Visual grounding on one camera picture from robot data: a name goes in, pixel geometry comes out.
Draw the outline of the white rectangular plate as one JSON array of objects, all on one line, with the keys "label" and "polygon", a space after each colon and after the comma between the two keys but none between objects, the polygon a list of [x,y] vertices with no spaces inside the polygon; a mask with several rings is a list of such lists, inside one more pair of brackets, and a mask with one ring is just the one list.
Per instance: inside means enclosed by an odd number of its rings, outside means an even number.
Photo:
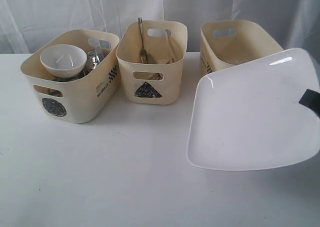
[{"label": "white rectangular plate", "polygon": [[320,116],[299,104],[320,93],[310,54],[287,49],[204,75],[194,97],[186,157],[215,171],[257,171],[320,151]]}]

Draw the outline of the wooden chopstick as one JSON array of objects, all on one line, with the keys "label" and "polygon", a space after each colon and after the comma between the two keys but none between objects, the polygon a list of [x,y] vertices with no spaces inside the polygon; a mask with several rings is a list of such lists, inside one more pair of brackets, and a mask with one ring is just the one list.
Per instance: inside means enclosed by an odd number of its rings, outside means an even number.
[{"label": "wooden chopstick", "polygon": [[168,29],[165,30],[165,39],[166,39],[166,44],[167,44],[167,49],[168,49],[168,57],[169,57],[168,63],[173,64],[175,62],[176,54],[174,52],[173,46],[170,41]]},{"label": "wooden chopstick", "polygon": [[[167,64],[170,64],[171,62],[169,60],[159,60],[156,62],[157,65],[167,65]],[[153,75],[151,75],[148,80],[155,80],[155,81],[158,81],[158,80],[161,80],[163,77],[162,77],[162,74],[157,72],[157,73],[154,73]]]}]

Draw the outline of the stainless steel fork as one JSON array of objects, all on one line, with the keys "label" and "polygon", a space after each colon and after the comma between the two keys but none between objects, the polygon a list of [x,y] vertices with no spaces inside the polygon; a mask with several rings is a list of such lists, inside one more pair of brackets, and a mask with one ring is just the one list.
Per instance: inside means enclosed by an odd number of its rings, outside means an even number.
[{"label": "stainless steel fork", "polygon": [[140,40],[141,40],[141,50],[139,52],[141,62],[143,64],[148,63],[148,54],[144,47],[144,34],[143,34],[143,20],[141,17],[138,18],[138,27],[139,27],[139,33],[140,33]]}]

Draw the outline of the stainless steel bowl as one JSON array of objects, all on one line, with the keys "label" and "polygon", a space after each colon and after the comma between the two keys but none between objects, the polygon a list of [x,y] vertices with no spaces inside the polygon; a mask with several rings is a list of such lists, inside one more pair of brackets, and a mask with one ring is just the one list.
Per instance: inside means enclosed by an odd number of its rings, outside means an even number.
[{"label": "stainless steel bowl", "polygon": [[107,48],[94,48],[88,51],[86,53],[87,61],[84,66],[85,75],[93,71],[110,52],[110,49]]}]

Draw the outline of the stainless steel cup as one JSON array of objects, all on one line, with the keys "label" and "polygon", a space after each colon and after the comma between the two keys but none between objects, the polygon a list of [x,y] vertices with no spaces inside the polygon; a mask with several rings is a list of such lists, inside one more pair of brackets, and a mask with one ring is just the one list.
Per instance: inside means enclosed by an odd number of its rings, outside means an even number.
[{"label": "stainless steel cup", "polygon": [[53,78],[54,82],[71,82],[71,81],[75,81],[75,80],[79,80],[81,78],[83,78],[86,74],[82,71],[79,74],[72,76],[72,77],[57,77],[55,76]]},{"label": "stainless steel cup", "polygon": [[56,90],[56,89],[52,89],[52,88],[47,88],[46,89],[46,93],[50,96],[54,96],[54,97],[59,97],[59,98],[62,98],[63,97],[63,94],[59,91],[59,90]]}]

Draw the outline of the cream bin with circle mark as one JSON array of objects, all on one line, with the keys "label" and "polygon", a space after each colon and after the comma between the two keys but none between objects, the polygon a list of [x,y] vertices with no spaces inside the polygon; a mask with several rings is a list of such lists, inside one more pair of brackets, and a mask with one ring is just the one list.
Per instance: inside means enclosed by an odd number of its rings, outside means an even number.
[{"label": "cream bin with circle mark", "polygon": [[[92,120],[121,84],[116,57],[119,42],[120,38],[113,33],[76,29],[61,34],[25,60],[21,72],[33,87],[43,111],[50,117],[76,124]],[[74,45],[86,53],[95,48],[110,49],[110,53],[84,77],[56,82],[55,76],[42,65],[40,54],[47,47],[59,44]],[[63,97],[48,95],[47,88],[60,91]]]}]

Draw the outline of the white ceramic bowl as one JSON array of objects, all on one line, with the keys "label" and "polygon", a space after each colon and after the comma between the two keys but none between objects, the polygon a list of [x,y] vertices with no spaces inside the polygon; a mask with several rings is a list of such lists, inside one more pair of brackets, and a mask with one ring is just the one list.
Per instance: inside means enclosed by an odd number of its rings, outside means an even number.
[{"label": "white ceramic bowl", "polygon": [[86,52],[71,44],[56,44],[45,48],[40,62],[53,76],[72,78],[78,75],[87,62]]}]

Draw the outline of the stainless steel knife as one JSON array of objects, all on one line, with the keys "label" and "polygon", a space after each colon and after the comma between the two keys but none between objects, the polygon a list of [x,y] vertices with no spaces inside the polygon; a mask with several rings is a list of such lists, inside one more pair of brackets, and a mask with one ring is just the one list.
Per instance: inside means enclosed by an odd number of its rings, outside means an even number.
[{"label": "stainless steel knife", "polygon": [[157,63],[155,58],[150,53],[147,54],[147,62],[148,62],[148,64],[156,64]]}]

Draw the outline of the cream bin with square mark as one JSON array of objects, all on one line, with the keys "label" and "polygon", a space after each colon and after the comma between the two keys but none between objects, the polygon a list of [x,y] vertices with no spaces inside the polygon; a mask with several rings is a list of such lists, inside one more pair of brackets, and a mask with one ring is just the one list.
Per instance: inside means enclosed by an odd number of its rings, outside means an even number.
[{"label": "cream bin with square mark", "polygon": [[200,36],[203,76],[284,50],[259,24],[249,20],[207,22],[201,26]]}]

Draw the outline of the cream bin with triangle mark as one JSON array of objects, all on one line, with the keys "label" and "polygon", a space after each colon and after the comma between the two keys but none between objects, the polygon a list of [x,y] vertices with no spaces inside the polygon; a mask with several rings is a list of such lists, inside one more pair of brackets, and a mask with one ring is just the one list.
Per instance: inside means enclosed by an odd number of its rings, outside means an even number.
[{"label": "cream bin with triangle mark", "polygon": [[[156,61],[169,60],[165,30],[175,52],[175,62],[145,64],[140,57],[141,37],[138,21],[126,30],[116,50],[116,57],[126,97],[135,103],[169,105],[180,94],[184,58],[188,45],[188,29],[180,22],[142,20],[144,48]],[[161,73],[161,80],[148,80]]]}]

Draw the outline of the white curtain backdrop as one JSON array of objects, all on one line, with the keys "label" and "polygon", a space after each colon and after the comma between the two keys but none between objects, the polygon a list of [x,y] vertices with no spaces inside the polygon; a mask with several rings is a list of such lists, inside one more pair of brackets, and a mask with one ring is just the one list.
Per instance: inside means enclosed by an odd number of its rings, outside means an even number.
[{"label": "white curtain backdrop", "polygon": [[123,36],[138,17],[187,26],[190,52],[200,48],[203,24],[248,20],[284,49],[320,58],[320,0],[0,0],[0,51],[29,54],[77,29]]}]

